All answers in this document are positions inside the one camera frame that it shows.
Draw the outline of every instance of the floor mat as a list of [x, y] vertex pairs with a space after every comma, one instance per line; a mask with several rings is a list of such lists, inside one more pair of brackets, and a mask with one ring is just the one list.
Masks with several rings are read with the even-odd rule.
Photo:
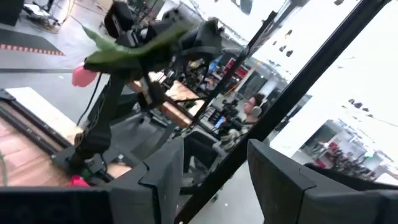
[[0, 29], [0, 49], [37, 54], [65, 55], [43, 37], [4, 29]]

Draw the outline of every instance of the wooden table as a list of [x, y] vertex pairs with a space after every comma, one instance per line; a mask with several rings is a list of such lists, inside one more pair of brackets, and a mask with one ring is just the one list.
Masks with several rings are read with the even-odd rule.
[[[17, 101], [33, 112], [42, 121], [73, 143], [76, 133], [81, 129], [33, 89], [13, 88], [7, 90]], [[8, 184], [11, 186], [60, 186], [69, 178], [52, 165], [49, 156], [0, 118], [0, 151], [7, 166]], [[110, 164], [108, 173], [119, 177], [131, 170], [121, 164]]]
[[[149, 77], [152, 81], [164, 81], [165, 77], [162, 72], [159, 73], [150, 73]], [[132, 82], [131, 88], [134, 91], [141, 91], [141, 84], [139, 82]], [[179, 81], [174, 81], [171, 89], [166, 91], [166, 95], [169, 96], [173, 100], [186, 100], [186, 99], [195, 99], [198, 98], [194, 92], [192, 92], [189, 88], [184, 86]], [[196, 100], [195, 106], [190, 108], [188, 112], [194, 116], [200, 107], [205, 103], [203, 100]], [[176, 107], [174, 107], [171, 103], [165, 102], [162, 106], [159, 107], [159, 110], [169, 119], [176, 122], [181, 128], [186, 128], [189, 124], [191, 124], [192, 120], [185, 116], [181, 111], [179, 111]]]

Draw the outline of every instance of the camera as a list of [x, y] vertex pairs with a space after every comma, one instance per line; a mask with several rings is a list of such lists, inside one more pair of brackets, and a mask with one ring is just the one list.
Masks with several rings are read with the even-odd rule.
[[238, 105], [238, 100], [233, 100], [228, 102], [223, 100], [223, 109], [221, 111], [221, 118], [224, 118], [224, 122], [220, 124], [218, 128], [218, 136], [226, 136], [229, 134], [229, 130], [242, 130], [243, 122], [240, 117], [238, 117], [239, 111], [236, 109]]

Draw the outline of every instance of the pink object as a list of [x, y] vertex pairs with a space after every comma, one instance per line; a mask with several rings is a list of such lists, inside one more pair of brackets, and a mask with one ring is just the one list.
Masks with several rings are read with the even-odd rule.
[[72, 85], [86, 87], [92, 83], [97, 76], [96, 72], [83, 68], [84, 63], [79, 64], [72, 73]]
[[78, 175], [74, 175], [72, 179], [70, 180], [69, 186], [75, 186], [75, 187], [89, 187], [89, 185], [83, 180], [82, 177]]

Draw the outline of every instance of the pink flower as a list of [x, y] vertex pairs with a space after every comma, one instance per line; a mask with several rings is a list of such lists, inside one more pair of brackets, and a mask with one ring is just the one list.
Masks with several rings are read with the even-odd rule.
[[96, 72], [83, 68], [84, 63], [79, 64], [72, 73], [72, 85], [78, 87], [86, 87], [94, 81], [97, 76]]

